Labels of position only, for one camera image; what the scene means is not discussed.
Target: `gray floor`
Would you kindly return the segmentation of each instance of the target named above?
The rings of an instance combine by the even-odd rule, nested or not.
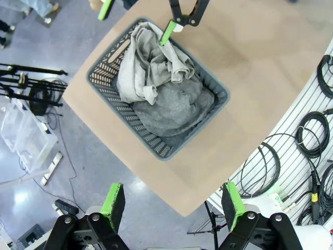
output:
[[[70,75],[63,79],[70,82],[86,57],[126,11],[118,1],[108,20],[100,22],[87,0],[62,0],[60,3],[62,10],[49,29],[36,21],[34,12],[22,20],[21,14],[0,8],[1,19],[17,23],[11,46],[0,52],[0,62],[64,69]],[[59,112],[63,114],[63,137],[77,171],[77,178],[72,181],[75,197],[83,209],[101,205],[111,183],[122,182],[126,208],[119,234],[130,249],[150,246],[213,249],[212,234],[186,235],[187,230],[194,229],[207,219],[203,206],[186,218],[180,216],[134,176],[66,104]],[[55,132],[59,143],[51,158],[58,150],[65,158],[45,189],[72,199],[68,178],[74,176],[74,172],[59,134],[59,126]],[[0,149],[0,182],[21,176],[23,172],[19,168],[17,155],[9,151],[2,139]],[[44,193],[33,181],[2,189],[0,197],[0,222],[13,240],[36,223],[48,231],[57,218],[51,207],[56,198]],[[222,231],[220,242],[225,236],[226,231]]]

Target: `laundry basket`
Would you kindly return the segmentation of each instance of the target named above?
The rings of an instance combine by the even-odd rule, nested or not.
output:
[[[163,138],[160,138],[146,130],[134,110],[127,103],[121,101],[116,86],[120,63],[124,57],[125,51],[130,44],[130,36],[135,27],[142,23],[150,21],[145,18],[137,19],[127,28],[100,56],[88,71],[87,80],[97,91],[100,97],[109,105],[109,107],[118,114],[122,121],[141,139],[143,144],[160,160],[171,159],[183,146],[185,146],[199,131],[227,104],[230,98],[229,90],[185,51],[173,39],[170,41],[187,54],[196,67],[196,73],[202,80],[205,87],[210,89],[215,95],[214,107],[207,116],[187,131],[182,140],[176,145],[168,145]]]

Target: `wooden table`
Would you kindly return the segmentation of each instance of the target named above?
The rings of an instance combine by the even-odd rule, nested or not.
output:
[[[92,64],[138,17],[164,28],[172,17],[169,1],[135,4],[91,53],[64,99],[134,174],[187,216],[232,175],[300,93],[333,36],[329,15],[323,15],[331,2],[315,6],[314,15],[308,5],[283,0],[211,0],[198,27],[173,34],[228,87],[231,99],[169,161],[158,160],[86,80]],[[194,1],[181,6],[190,13]]]

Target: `gray towel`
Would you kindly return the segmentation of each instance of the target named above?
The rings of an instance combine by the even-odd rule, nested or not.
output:
[[[120,64],[117,87],[123,102],[155,103],[156,88],[167,82],[180,83],[194,75],[190,58],[170,41],[159,45],[163,32],[154,24],[139,24]]]
[[[145,128],[157,136],[181,134],[208,113],[214,103],[214,95],[193,76],[181,83],[165,83],[157,88],[154,105],[135,102],[133,109]]]

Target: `cable connector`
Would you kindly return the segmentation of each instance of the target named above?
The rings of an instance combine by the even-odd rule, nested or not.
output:
[[[328,116],[328,115],[332,115],[333,114],[333,108],[329,108],[329,109],[326,109],[324,112],[323,112],[324,115]]]

